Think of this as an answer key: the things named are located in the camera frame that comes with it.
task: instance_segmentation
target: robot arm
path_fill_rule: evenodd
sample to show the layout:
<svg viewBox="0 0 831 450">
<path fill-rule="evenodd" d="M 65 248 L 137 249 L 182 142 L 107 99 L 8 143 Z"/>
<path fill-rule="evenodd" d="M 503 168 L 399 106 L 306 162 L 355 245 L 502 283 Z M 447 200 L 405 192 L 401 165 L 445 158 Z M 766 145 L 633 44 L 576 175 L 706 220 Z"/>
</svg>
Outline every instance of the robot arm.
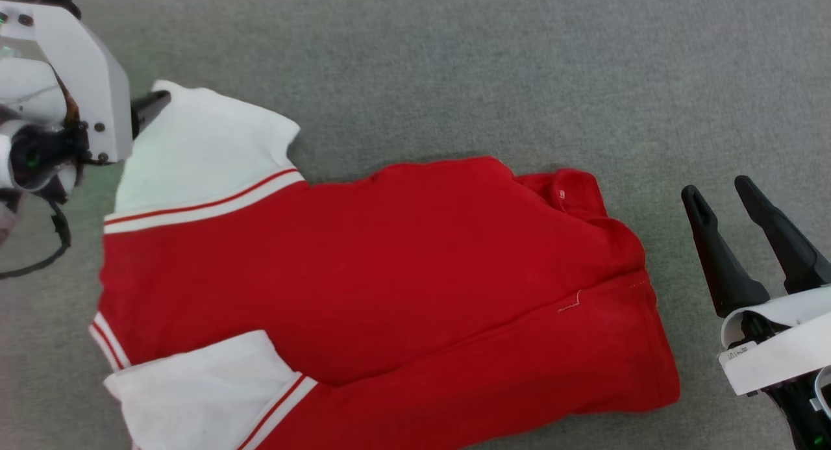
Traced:
<svg viewBox="0 0 831 450">
<path fill-rule="evenodd" d="M 0 0 L 0 245 L 26 194 L 44 198 L 62 247 L 28 269 L 47 266 L 70 244 L 58 205 L 84 166 L 127 159 L 133 140 L 169 94 L 130 103 L 130 83 L 115 57 L 80 19 L 71 0 Z"/>
<path fill-rule="evenodd" d="M 831 448 L 831 263 L 744 175 L 736 190 L 786 274 L 771 300 L 718 231 L 694 186 L 682 192 L 716 314 L 725 318 L 719 362 L 737 394 L 765 392 L 782 409 L 798 450 Z"/>
</svg>

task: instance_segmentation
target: folded shirt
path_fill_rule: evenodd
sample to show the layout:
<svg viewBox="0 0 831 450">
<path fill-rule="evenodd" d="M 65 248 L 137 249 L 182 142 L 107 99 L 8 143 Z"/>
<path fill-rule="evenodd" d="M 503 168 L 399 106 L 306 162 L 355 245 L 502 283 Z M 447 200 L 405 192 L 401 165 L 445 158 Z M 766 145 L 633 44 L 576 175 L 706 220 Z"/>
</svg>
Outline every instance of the folded shirt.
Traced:
<svg viewBox="0 0 831 450">
<path fill-rule="evenodd" d="M 299 379 L 228 448 L 457 448 L 677 400 L 642 246 L 590 174 L 484 157 L 310 186 L 293 122 L 156 88 L 91 333 L 130 370 L 266 332 Z"/>
</svg>

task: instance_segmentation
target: red shirt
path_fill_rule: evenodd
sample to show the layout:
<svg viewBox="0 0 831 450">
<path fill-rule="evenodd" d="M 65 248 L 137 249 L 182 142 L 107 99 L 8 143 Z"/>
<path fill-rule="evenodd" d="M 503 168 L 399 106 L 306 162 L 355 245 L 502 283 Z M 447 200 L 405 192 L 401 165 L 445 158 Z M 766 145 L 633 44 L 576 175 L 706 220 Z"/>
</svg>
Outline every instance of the red shirt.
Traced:
<svg viewBox="0 0 831 450">
<path fill-rule="evenodd" d="M 275 166 L 110 216 L 104 246 L 92 328 L 116 368 L 264 329 L 307 378 L 241 449 L 457 448 L 679 396 L 642 246 L 584 172 L 475 158 L 310 186 Z"/>
</svg>

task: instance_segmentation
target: sticker label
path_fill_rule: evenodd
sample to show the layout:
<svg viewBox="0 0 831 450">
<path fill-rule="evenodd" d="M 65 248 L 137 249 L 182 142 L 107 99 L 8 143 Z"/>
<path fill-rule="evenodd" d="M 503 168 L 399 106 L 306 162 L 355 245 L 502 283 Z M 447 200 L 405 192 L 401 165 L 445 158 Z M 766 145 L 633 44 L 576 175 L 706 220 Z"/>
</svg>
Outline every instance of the sticker label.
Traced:
<svg viewBox="0 0 831 450">
<path fill-rule="evenodd" d="M 724 353 L 721 353 L 719 355 L 721 368 L 724 368 L 725 365 L 727 365 L 727 362 L 733 361 L 733 359 L 738 358 L 740 355 L 744 355 L 744 353 L 754 349 L 756 346 L 756 341 L 749 341 L 748 343 L 740 344 L 739 346 L 733 347 L 732 349 L 728 349 Z"/>
</svg>

